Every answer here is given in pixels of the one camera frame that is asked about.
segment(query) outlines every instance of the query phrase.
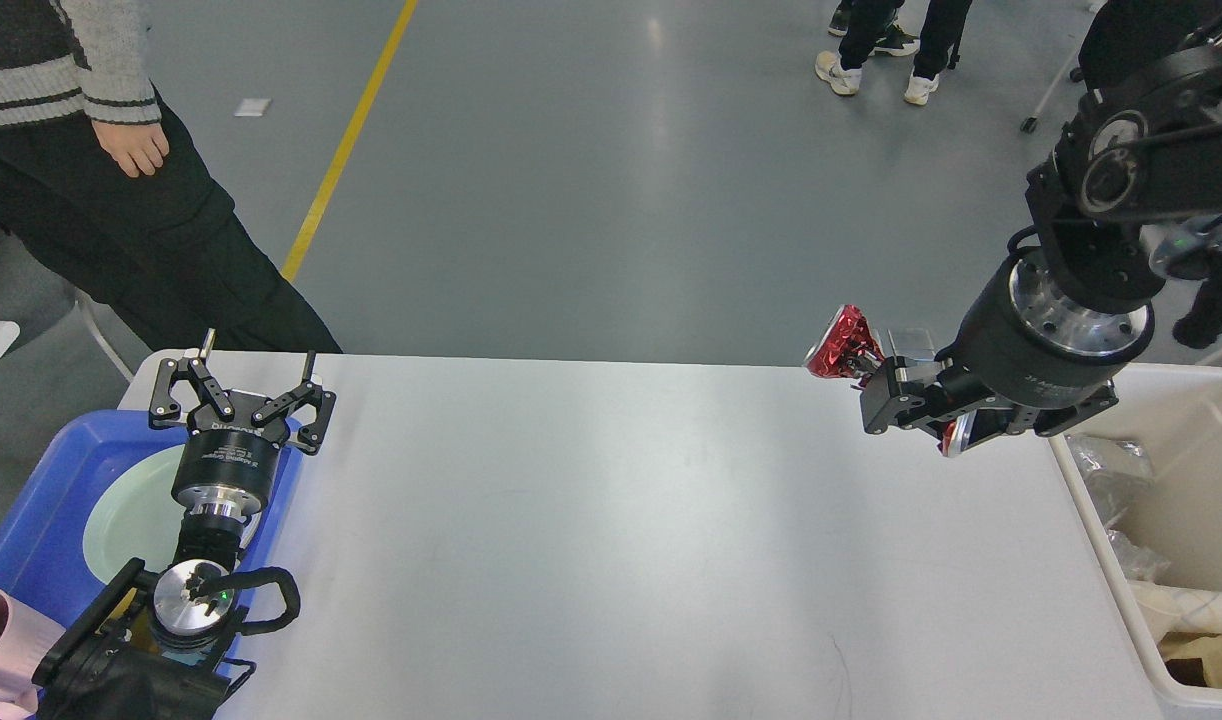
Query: striped sweater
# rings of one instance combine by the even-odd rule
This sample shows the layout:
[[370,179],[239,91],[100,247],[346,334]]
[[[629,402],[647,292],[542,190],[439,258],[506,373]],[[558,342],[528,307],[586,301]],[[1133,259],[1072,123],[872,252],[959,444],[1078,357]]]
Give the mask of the striped sweater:
[[77,112],[105,123],[163,117],[139,0],[0,0],[0,128]]

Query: gray floor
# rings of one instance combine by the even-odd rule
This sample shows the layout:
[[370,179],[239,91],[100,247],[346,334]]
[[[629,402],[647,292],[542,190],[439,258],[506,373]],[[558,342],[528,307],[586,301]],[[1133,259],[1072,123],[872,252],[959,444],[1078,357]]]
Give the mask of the gray floor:
[[[158,87],[282,260],[402,2],[150,5]],[[1018,126],[1091,15],[978,2],[914,109],[908,59],[874,59],[853,99],[818,81],[832,5],[424,0],[297,286],[363,354],[794,366],[843,302],[948,341],[1030,222],[1024,174],[1078,88]],[[242,97],[271,111],[233,119]],[[1191,292],[1161,297],[1146,359],[1200,356],[1165,331]],[[123,388],[76,315],[2,361],[0,518],[64,422]]]

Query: person's hand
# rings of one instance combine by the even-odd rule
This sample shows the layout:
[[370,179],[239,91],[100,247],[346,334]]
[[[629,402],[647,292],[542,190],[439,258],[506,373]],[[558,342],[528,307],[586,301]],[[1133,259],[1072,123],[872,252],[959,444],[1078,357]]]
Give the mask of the person's hand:
[[90,126],[95,128],[95,137],[100,141],[104,152],[117,161],[127,177],[137,178],[141,174],[152,176],[163,166],[171,145],[167,145],[167,136],[163,132],[160,123],[152,126],[114,126],[92,120]]

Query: white bin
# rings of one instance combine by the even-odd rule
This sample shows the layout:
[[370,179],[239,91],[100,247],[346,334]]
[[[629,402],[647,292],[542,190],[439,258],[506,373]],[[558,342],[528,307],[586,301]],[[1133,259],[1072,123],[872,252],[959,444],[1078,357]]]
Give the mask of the white bin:
[[[1158,487],[1136,500],[1118,529],[1133,543],[1172,560],[1158,583],[1222,590],[1222,368],[1128,366],[1114,383],[1118,406],[1070,432],[1136,439],[1149,452]],[[1222,707],[1222,689],[1179,685],[1167,674],[1100,527],[1068,443],[1053,438],[1051,446],[1132,642],[1158,693],[1179,705]]]

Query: black pants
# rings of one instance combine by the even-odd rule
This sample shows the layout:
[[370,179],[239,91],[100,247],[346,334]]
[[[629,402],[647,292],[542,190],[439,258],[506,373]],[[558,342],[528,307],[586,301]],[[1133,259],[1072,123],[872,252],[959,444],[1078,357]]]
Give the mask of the black pants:
[[[881,40],[886,27],[895,18],[904,0],[852,0],[851,23],[838,45],[843,68],[858,68]],[[967,27],[967,10],[971,0],[931,0],[926,22],[923,22],[921,45],[913,56],[913,73],[934,78],[949,64],[949,49]]]
[[153,350],[196,347],[215,328],[224,350],[340,352],[166,104],[163,131],[166,163],[138,178],[100,149],[86,115],[0,131],[0,222]]

